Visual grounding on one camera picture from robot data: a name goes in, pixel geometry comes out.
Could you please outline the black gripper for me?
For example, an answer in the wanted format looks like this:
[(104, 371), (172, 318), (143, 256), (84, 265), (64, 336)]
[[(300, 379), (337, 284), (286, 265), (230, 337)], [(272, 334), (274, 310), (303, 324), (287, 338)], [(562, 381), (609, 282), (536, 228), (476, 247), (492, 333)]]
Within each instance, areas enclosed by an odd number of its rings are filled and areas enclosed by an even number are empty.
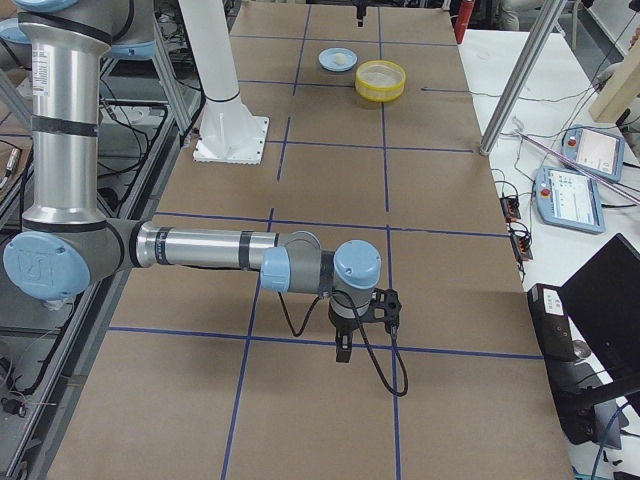
[(353, 332), (358, 330), (365, 339), (362, 315), (358, 310), (342, 315), (333, 308), (329, 309), (329, 320), (335, 327), (336, 361), (349, 363), (352, 354)]

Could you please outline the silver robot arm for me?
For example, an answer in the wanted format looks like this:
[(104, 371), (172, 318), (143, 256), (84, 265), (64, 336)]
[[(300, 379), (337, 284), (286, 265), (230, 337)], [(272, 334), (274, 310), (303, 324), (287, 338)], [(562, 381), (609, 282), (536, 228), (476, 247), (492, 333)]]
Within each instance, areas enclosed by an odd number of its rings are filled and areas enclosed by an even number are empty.
[(5, 248), (9, 279), (57, 301), (130, 268), (181, 265), (256, 271), (263, 288), (329, 302), (336, 358), (373, 319), (381, 260), (368, 242), (322, 249), (307, 232), (181, 230), (107, 218), (97, 206), (100, 62), (127, 48), (156, 50), (149, 1), (22, 1), (18, 24), (31, 43), (34, 202)]

